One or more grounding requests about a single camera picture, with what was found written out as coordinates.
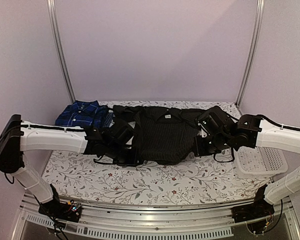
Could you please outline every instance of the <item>table surface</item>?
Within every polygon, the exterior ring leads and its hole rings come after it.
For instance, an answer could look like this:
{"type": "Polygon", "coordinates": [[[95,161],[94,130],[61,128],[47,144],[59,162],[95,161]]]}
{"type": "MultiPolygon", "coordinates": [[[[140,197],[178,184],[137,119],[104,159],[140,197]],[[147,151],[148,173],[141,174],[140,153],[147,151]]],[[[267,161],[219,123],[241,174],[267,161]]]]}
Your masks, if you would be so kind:
{"type": "MultiPolygon", "coordinates": [[[[215,105],[239,118],[232,102],[190,101],[103,101],[102,105],[163,106],[180,109],[208,109],[215,105]]],[[[54,151],[43,172],[63,197],[126,205],[182,206],[205,205],[251,199],[269,178],[239,178],[233,163],[218,163],[212,156],[194,157],[190,153],[177,165],[158,165],[148,161],[137,167],[100,165],[94,155],[54,151]]],[[[217,155],[231,159],[230,151],[217,155]]]]}

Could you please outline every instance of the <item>black shirt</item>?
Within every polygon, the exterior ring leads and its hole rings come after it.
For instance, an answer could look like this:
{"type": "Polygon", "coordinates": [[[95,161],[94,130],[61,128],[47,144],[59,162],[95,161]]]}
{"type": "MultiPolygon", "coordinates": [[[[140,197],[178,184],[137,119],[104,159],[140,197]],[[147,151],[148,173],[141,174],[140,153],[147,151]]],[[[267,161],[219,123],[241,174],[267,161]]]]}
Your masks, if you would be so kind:
{"type": "Polygon", "coordinates": [[[196,118],[203,109],[167,108],[161,106],[113,107],[114,115],[127,122],[135,121],[132,148],[143,161],[173,165],[192,151],[199,128],[196,118]]]}

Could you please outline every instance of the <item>clothing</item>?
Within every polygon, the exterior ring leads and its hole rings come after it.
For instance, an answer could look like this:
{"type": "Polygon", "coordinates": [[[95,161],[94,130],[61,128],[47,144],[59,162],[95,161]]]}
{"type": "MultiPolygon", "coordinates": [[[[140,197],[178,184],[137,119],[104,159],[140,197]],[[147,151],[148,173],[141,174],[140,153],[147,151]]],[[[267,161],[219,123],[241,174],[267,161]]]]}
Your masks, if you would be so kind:
{"type": "Polygon", "coordinates": [[[112,122],[113,112],[109,112],[106,105],[99,105],[98,101],[75,101],[68,105],[55,120],[56,126],[80,126],[95,128],[109,127],[112,122]]]}
{"type": "Polygon", "coordinates": [[[127,122],[135,121],[132,148],[143,161],[173,165],[192,151],[199,128],[196,118],[205,110],[178,109],[160,106],[118,106],[114,115],[127,122]]]}

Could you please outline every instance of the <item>floral tablecloth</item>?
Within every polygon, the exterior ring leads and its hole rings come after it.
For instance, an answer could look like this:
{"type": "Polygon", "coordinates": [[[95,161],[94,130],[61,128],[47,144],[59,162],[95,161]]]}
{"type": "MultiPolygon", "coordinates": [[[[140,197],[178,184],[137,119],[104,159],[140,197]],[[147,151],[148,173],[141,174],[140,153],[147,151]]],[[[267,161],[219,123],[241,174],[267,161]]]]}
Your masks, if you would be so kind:
{"type": "MultiPolygon", "coordinates": [[[[190,101],[104,101],[122,106],[164,106],[208,109],[218,105],[234,117],[240,113],[232,102],[190,101]]],[[[251,199],[268,178],[238,178],[233,163],[218,163],[212,156],[188,157],[177,165],[148,161],[138,167],[100,165],[96,156],[54,151],[43,172],[61,196],[129,205],[193,205],[251,199]]],[[[230,151],[217,155],[231,159],[230,151]]],[[[104,157],[105,162],[111,159],[104,157]]]]}

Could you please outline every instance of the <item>white backdrop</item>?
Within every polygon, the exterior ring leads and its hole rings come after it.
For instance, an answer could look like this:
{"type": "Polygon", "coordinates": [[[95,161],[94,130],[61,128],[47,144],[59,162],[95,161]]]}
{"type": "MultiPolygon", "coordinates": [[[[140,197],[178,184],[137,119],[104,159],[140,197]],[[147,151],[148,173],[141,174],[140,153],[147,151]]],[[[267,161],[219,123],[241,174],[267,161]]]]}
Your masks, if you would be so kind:
{"type": "Polygon", "coordinates": [[[77,99],[236,100],[256,0],[57,0],[77,99]]]}

